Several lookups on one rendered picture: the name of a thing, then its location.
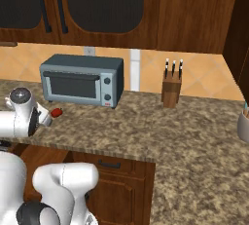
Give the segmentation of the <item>wooden drawer front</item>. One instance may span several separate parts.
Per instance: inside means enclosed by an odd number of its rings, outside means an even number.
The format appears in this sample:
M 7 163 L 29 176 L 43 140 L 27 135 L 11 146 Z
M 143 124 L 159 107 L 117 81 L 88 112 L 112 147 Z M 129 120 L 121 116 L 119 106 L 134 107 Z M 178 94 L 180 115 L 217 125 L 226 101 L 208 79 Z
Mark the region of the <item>wooden drawer front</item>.
M 73 159 L 75 162 L 85 162 L 94 164 L 101 171 L 112 172 L 115 174 L 128 175 L 136 178 L 142 178 L 146 174 L 146 162 L 109 157 L 104 155 L 94 155 L 82 152 L 73 152 Z M 99 159 L 101 159 L 104 163 L 121 163 L 121 167 L 119 169 L 102 167 L 98 164 Z

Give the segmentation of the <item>grey utensil pot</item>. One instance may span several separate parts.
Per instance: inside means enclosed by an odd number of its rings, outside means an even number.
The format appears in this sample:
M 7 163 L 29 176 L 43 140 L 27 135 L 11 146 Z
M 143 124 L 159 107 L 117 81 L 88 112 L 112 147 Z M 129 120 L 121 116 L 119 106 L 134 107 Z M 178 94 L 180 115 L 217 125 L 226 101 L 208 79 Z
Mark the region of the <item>grey utensil pot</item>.
M 249 118 L 243 112 L 238 117 L 237 135 L 241 140 L 249 143 Z

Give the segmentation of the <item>grey toaster oven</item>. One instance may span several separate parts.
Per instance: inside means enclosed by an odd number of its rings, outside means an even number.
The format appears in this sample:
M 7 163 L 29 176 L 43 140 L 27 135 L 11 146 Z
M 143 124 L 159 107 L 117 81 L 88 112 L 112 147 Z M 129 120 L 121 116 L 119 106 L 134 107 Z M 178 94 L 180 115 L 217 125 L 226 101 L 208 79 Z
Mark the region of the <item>grey toaster oven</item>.
M 44 99 L 115 108 L 123 94 L 124 60 L 55 54 L 40 65 Z

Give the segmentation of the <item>glass fronted wooden cupboard door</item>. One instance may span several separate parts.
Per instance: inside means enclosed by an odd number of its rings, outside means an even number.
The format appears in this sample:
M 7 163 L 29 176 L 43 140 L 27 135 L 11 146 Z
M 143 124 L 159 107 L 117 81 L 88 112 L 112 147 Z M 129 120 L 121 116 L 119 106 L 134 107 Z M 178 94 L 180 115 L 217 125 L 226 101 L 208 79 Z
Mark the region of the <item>glass fronted wooden cupboard door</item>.
M 160 0 L 62 0 L 68 33 L 63 45 L 153 49 L 157 46 Z
M 53 0 L 45 0 L 52 32 L 47 33 L 39 0 L 0 0 L 0 42 L 59 44 Z

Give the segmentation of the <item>white wall strip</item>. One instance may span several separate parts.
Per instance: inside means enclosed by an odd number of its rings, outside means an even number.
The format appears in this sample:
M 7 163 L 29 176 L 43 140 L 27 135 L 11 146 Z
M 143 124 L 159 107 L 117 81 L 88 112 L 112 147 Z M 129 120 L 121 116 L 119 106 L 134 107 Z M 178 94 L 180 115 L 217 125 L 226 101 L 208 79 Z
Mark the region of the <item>white wall strip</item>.
M 140 58 L 138 49 L 130 50 L 130 89 L 135 92 L 140 91 Z

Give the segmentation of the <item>wooden base cupboard door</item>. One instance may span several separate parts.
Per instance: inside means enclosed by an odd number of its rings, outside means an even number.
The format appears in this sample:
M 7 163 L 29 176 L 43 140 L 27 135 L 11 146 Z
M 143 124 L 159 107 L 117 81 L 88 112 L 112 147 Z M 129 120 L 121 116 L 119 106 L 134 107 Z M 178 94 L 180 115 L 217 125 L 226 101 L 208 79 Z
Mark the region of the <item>wooden base cupboard door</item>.
M 149 225 L 153 183 L 112 173 L 99 174 L 87 205 L 99 225 Z

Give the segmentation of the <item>plain wooden cupboard door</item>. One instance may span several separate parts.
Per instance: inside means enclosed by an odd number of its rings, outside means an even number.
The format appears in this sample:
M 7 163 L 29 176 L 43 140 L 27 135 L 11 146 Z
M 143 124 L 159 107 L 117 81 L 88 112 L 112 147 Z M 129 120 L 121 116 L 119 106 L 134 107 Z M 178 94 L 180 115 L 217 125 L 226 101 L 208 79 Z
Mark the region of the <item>plain wooden cupboard door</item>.
M 235 0 L 160 0 L 160 51 L 219 54 Z

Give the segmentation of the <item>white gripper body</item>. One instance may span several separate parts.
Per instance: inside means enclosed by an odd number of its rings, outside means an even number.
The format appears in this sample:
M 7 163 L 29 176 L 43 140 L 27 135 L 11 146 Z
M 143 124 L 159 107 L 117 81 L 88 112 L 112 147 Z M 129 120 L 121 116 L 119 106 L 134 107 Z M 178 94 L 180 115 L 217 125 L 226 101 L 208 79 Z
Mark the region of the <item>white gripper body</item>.
M 39 103 L 37 103 L 37 111 L 39 114 L 39 124 L 45 127 L 49 127 L 53 121 L 50 111 L 44 108 Z

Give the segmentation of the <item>tall wooden cupboard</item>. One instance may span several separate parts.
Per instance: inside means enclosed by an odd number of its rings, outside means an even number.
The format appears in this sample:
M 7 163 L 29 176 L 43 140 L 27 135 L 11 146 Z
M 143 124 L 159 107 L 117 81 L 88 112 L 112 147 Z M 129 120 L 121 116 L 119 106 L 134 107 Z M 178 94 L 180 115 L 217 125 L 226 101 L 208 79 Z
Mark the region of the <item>tall wooden cupboard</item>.
M 249 0 L 235 0 L 223 57 L 249 104 Z

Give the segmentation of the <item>wooden knife block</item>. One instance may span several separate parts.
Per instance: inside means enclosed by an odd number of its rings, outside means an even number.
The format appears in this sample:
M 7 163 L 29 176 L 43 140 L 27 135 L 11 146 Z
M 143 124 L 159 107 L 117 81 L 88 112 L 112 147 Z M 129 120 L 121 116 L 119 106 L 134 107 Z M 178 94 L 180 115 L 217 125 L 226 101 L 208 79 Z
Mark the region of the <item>wooden knife block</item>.
M 182 79 L 179 77 L 179 72 L 172 73 L 168 71 L 163 73 L 161 87 L 161 102 L 166 108 L 175 108 L 179 101 Z

